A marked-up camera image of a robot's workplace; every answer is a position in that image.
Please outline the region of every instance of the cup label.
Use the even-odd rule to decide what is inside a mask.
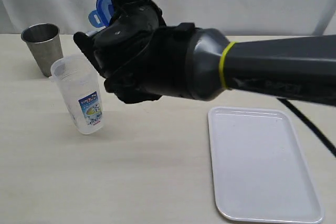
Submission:
[[[102,111],[97,92],[78,100],[78,102],[88,125],[96,125],[100,123]]]

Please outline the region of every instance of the table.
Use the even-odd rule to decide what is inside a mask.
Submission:
[[[278,37],[233,37],[235,41]],[[79,50],[61,36],[65,55]],[[298,132],[312,178],[336,219],[336,161],[276,99],[226,91],[212,102],[164,97],[125,105],[102,92],[105,127],[81,135],[19,35],[0,35],[1,223],[228,223],[214,204],[207,112],[280,109]],[[332,140],[336,109],[295,102]]]

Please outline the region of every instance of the black cable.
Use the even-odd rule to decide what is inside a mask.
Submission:
[[[313,124],[297,107],[286,99],[278,98],[278,100],[294,113],[325,145],[325,147],[336,157],[336,147],[333,143],[321,132],[315,124]]]

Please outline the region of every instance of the blue toy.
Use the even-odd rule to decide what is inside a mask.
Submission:
[[[89,14],[89,21],[95,28],[108,26],[113,13],[111,0],[97,0],[96,10]]]

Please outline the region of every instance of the stainless steel cup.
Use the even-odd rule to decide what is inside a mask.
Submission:
[[[59,28],[53,24],[37,24],[21,33],[44,76],[50,77],[51,65],[61,58],[63,52],[59,40]]]

